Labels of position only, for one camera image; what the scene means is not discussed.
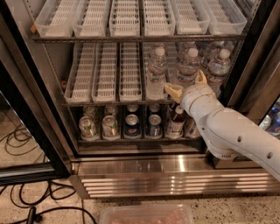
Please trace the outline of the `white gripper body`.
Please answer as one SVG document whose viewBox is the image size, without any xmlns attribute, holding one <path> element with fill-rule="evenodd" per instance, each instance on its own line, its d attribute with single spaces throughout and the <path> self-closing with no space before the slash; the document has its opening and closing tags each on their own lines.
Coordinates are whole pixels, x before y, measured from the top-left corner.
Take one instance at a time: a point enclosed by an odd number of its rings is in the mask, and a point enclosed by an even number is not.
<svg viewBox="0 0 280 224">
<path fill-rule="evenodd" d="M 202 108 L 210 109 L 217 103 L 214 91 L 207 84 L 195 84 L 185 89 L 181 106 L 189 116 Z"/>
</svg>

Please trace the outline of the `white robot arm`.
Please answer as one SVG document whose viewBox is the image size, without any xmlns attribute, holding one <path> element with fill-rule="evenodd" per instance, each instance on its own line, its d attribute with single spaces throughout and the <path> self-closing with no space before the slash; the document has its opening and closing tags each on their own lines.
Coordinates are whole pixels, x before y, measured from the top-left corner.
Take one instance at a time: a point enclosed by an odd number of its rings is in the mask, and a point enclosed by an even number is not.
<svg viewBox="0 0 280 224">
<path fill-rule="evenodd" d="M 164 90 L 193 118 L 216 158 L 231 160 L 242 154 L 280 180 L 280 140 L 241 113 L 224 107 L 201 71 L 191 86 L 166 82 Z"/>
</svg>

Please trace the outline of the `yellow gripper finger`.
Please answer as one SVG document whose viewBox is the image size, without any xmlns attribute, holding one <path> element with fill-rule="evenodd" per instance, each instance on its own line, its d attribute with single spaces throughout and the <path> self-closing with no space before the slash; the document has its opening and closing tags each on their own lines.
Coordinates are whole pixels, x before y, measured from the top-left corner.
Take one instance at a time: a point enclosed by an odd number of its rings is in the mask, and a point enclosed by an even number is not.
<svg viewBox="0 0 280 224">
<path fill-rule="evenodd" d="M 199 69 L 197 72 L 195 84 L 207 84 L 207 77 L 204 75 L 201 69 Z"/>
<path fill-rule="evenodd" d="M 183 88 L 181 86 L 165 83 L 164 90 L 176 103 L 181 102 L 183 94 Z"/>
</svg>

